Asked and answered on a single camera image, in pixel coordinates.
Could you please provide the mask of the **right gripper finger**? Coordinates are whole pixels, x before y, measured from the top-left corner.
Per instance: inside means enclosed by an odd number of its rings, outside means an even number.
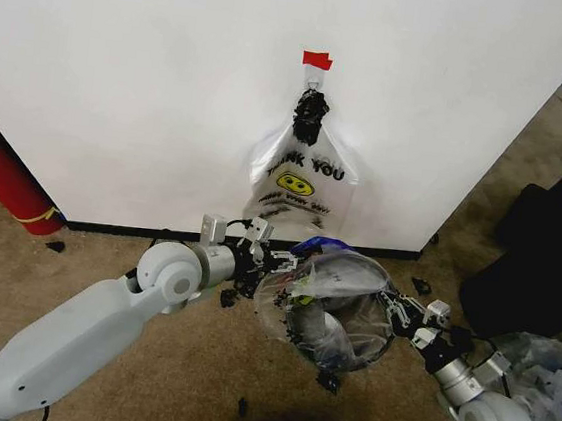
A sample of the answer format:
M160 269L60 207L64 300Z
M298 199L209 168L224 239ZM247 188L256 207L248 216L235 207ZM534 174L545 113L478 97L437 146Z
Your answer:
M390 300L383 301L382 305L395 336L408 339L414 337L415 329L405 307Z
M388 316L398 314L400 318L424 318L425 308L411 296L381 291L379 298Z

